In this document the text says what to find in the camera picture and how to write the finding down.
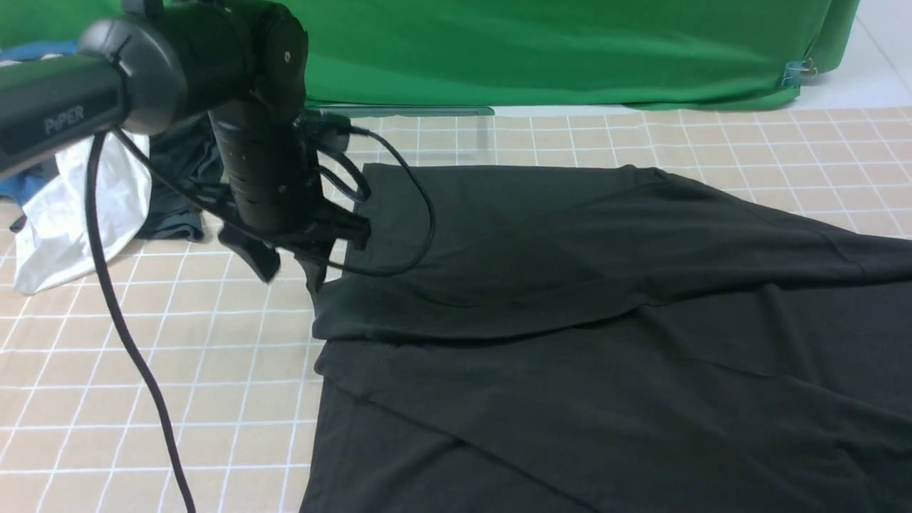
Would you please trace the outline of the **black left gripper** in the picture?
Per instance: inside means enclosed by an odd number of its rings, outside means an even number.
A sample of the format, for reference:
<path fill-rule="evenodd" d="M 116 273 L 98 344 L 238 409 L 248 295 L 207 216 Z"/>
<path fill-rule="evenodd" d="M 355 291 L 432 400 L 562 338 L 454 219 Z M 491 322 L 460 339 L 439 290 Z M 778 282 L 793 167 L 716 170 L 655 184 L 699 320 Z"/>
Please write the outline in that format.
<path fill-rule="evenodd" d="M 289 247 L 319 314 L 333 244 L 344 240 L 364 248 L 371 224 L 326 200 L 316 152 L 294 127 L 293 111 L 280 113 L 259 100 L 233 100 L 210 110 L 209 119 L 237 211 L 237 220 L 219 230 L 219 243 L 265 284 L 281 268 L 274 248 Z M 329 246 L 309 246 L 315 243 Z"/>

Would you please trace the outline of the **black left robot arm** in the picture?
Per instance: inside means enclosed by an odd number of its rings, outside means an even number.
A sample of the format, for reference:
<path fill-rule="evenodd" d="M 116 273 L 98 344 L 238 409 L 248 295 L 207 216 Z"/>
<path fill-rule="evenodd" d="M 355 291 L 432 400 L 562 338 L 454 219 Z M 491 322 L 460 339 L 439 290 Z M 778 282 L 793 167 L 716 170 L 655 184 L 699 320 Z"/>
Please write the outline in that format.
<path fill-rule="evenodd" d="M 364 249 L 371 236 L 367 218 L 325 198 L 321 178 L 353 202 L 371 190 L 331 143 L 354 127 L 301 113 L 307 58 L 309 34 L 283 4 L 124 1 L 74 54 L 2 71 L 2 176 L 89 136 L 157 135 L 206 113 L 227 184 L 206 190 L 150 172 L 222 219 L 219 241 L 261 281 L 276 276 L 284 249 L 317 293 L 333 244 Z"/>

